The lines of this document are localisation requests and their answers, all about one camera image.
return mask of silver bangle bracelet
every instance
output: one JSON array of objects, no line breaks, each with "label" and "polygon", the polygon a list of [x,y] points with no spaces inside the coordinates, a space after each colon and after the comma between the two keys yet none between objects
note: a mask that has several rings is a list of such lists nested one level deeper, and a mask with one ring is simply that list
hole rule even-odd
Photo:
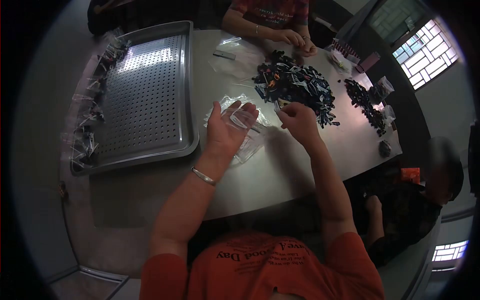
[{"label": "silver bangle bracelet", "polygon": [[205,181],[206,183],[210,184],[211,186],[215,186],[216,185],[216,181],[211,179],[210,177],[208,177],[207,175],[203,174],[202,172],[200,172],[199,170],[195,169],[195,167],[192,167],[191,169],[198,177],[200,177],[200,179],[202,179],[203,181]]}]

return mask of hand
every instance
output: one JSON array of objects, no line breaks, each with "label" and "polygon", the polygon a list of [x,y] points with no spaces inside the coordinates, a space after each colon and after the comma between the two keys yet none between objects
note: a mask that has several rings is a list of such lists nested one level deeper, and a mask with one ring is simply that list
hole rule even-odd
[{"label": "hand", "polygon": [[283,123],[282,128],[287,128],[305,149],[308,150],[322,140],[318,133],[317,117],[311,108],[292,102],[283,107],[277,115]]},{"label": "hand", "polygon": [[101,12],[102,12],[101,6],[100,6],[100,5],[95,5],[95,7],[93,8],[93,12],[94,12],[95,14],[101,13]]},{"label": "hand", "polygon": [[377,196],[370,196],[367,199],[367,203],[365,204],[365,208],[369,212],[369,214],[373,214],[378,211],[382,211],[382,203],[380,202],[380,199],[378,199]]},{"label": "hand", "polygon": [[[229,108],[236,109],[240,105],[241,102],[236,101]],[[213,103],[213,111],[208,119],[206,151],[228,161],[228,163],[240,148],[248,130],[258,117],[255,104],[246,103],[242,109],[253,115],[251,120],[241,120],[247,126],[245,130],[239,130],[229,125],[229,123],[232,123],[230,120],[231,113],[221,116],[221,107],[218,101]]]},{"label": "hand", "polygon": [[309,38],[304,39],[305,45],[300,48],[299,54],[303,57],[310,57],[317,54],[317,47]]},{"label": "hand", "polygon": [[274,42],[285,42],[297,47],[305,46],[305,41],[301,35],[291,29],[272,30],[268,39],[271,39]]}]

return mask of dark hair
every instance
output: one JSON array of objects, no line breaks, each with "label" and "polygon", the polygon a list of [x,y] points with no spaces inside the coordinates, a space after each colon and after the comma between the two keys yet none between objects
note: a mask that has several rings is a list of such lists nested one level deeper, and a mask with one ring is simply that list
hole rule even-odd
[{"label": "dark hair", "polygon": [[448,192],[452,193],[450,201],[455,200],[463,186],[463,167],[453,143],[444,137],[435,137],[438,151],[442,154],[443,162],[441,163],[443,169],[446,171],[449,179]]},{"label": "dark hair", "polygon": [[460,159],[458,161],[448,162],[445,169],[449,177],[448,191],[452,193],[452,198],[449,201],[455,200],[463,186],[463,168]]}]

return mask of stainless steel tray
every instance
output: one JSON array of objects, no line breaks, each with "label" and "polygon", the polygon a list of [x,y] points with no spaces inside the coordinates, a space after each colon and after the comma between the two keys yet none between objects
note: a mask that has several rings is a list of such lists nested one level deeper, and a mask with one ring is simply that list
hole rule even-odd
[{"label": "stainless steel tray", "polygon": [[191,112],[192,28],[172,22],[124,35],[126,56],[108,72],[105,124],[96,126],[98,164],[81,176],[186,156],[198,145]]}]

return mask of red package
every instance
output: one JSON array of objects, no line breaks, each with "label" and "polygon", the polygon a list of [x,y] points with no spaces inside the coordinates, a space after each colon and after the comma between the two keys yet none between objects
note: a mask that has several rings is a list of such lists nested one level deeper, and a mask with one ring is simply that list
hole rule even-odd
[{"label": "red package", "polygon": [[420,184],[420,168],[400,169],[400,180]]}]

